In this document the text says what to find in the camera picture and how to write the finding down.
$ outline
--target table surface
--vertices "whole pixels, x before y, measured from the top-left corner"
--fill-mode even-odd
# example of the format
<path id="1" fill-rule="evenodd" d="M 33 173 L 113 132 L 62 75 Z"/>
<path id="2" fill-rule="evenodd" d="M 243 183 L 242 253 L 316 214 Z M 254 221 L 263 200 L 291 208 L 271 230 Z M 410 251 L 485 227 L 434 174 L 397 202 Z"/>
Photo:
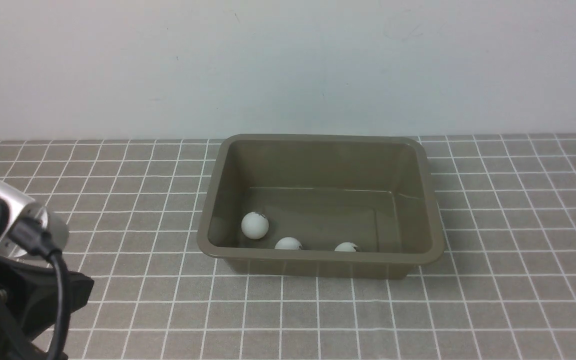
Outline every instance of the table surface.
<path id="1" fill-rule="evenodd" d="M 218 139 L 0 141 L 0 179 L 67 219 L 67 263 L 95 281 L 72 359 L 576 359 L 576 134 L 413 139 L 448 246 L 404 280 L 203 255 Z"/>

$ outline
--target plastic tray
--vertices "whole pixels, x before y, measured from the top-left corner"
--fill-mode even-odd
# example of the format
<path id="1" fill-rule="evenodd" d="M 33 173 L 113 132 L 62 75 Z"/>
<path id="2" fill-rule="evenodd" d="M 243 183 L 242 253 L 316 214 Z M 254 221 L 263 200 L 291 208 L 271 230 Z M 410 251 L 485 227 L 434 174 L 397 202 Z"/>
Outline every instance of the plastic tray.
<path id="1" fill-rule="evenodd" d="M 241 221 L 264 214 L 268 233 Z M 283 237 L 304 250 L 275 250 Z M 407 137 L 242 134 L 219 149 L 197 232 L 243 274 L 401 279 L 445 239 L 428 159 Z M 359 252 L 334 251 L 343 242 Z"/>

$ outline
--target black cable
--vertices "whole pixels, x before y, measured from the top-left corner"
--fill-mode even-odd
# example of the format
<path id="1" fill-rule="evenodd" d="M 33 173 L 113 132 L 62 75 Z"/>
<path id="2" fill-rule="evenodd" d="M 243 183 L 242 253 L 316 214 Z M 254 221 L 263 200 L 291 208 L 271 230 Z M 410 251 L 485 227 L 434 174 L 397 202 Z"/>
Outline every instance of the black cable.
<path id="1" fill-rule="evenodd" d="M 55 246 L 50 233 L 45 232 L 34 219 L 19 219 L 10 229 L 8 237 L 29 255 L 41 256 L 54 269 L 57 278 L 57 315 L 46 360 L 58 360 L 66 346 L 73 302 L 68 266 L 62 250 Z"/>
<path id="2" fill-rule="evenodd" d="M 71 292 L 71 281 L 68 278 L 68 268 L 61 251 L 53 251 L 47 260 L 52 265 L 55 276 L 57 276 L 57 316 L 46 360 L 57 360 L 64 352 L 64 346 L 66 346 L 66 337 L 68 336 L 68 328 L 71 323 L 73 294 Z"/>

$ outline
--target ping pong ball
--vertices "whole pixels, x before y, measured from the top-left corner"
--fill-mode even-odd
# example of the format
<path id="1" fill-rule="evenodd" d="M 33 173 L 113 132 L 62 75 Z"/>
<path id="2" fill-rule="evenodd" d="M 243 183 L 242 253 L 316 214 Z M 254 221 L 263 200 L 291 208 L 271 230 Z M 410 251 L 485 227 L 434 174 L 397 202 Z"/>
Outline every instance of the ping pong ball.
<path id="1" fill-rule="evenodd" d="M 294 237 L 284 237 L 274 246 L 278 250 L 303 250 L 302 243 Z"/>
<path id="2" fill-rule="evenodd" d="M 354 243 L 341 243 L 334 248 L 334 251 L 352 252 L 359 251 L 359 246 Z"/>
<path id="3" fill-rule="evenodd" d="M 252 240 L 262 239 L 268 228 L 268 219 L 259 212 L 249 212 L 241 221 L 241 231 Z"/>

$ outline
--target white wall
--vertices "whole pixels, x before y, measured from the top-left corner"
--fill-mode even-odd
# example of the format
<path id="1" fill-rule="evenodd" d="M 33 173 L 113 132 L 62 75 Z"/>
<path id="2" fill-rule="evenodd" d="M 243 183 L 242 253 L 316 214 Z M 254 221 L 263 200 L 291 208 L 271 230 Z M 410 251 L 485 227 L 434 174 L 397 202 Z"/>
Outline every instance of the white wall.
<path id="1" fill-rule="evenodd" d="M 0 139 L 576 131 L 576 0 L 0 0 Z"/>

